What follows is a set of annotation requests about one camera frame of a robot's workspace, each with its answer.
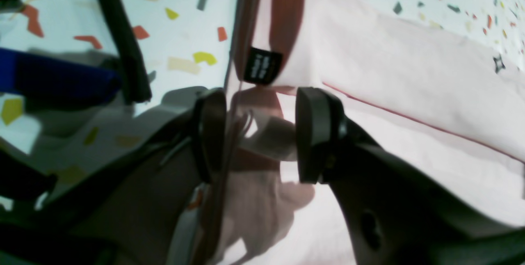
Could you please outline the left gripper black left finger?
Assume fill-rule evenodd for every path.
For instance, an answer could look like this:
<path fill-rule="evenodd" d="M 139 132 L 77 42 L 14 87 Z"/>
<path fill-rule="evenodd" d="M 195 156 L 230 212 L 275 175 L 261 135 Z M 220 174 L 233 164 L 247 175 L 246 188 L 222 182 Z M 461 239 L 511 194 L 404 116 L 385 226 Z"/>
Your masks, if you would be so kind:
<path fill-rule="evenodd" d="M 27 156 L 1 143 L 2 265 L 167 265 L 194 191 L 221 168 L 223 89 L 171 91 L 137 117 Z"/>

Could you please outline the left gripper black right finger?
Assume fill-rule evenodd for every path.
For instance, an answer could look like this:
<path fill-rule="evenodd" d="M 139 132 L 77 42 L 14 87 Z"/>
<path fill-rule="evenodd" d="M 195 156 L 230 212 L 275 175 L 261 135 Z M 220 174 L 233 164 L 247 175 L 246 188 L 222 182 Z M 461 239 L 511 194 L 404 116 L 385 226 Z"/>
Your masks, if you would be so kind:
<path fill-rule="evenodd" d="M 300 87 L 299 178 L 329 185 L 358 265 L 523 265 L 524 229 L 473 209 L 383 149 L 332 93 Z"/>

